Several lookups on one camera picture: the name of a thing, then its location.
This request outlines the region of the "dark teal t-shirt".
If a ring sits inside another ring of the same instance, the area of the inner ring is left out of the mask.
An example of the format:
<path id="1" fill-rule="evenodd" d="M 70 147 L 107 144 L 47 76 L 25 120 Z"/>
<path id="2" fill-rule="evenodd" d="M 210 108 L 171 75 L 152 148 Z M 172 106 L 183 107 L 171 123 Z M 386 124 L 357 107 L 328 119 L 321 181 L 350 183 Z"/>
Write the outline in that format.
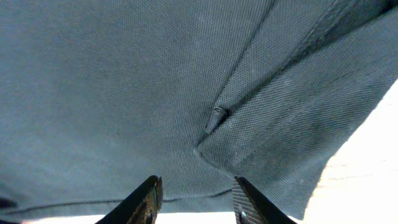
<path id="1" fill-rule="evenodd" d="M 243 176 L 302 219 L 397 80 L 397 2 L 1 2 L 1 219 L 230 212 Z"/>

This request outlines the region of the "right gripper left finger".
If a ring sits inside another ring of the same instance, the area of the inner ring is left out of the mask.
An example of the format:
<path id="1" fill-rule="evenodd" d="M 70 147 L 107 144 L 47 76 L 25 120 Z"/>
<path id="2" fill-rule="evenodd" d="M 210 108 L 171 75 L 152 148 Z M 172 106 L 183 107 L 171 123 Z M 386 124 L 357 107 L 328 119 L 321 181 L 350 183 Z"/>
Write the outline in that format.
<path id="1" fill-rule="evenodd" d="M 162 202 L 162 178 L 152 175 L 95 224 L 154 224 Z"/>

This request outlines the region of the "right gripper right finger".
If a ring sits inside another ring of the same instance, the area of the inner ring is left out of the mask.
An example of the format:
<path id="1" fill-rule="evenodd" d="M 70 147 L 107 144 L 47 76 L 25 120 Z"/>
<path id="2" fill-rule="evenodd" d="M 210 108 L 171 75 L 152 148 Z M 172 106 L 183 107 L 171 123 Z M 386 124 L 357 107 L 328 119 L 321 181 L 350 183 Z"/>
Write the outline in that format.
<path id="1" fill-rule="evenodd" d="M 232 186 L 237 224 L 296 224 L 244 177 L 235 177 Z"/>

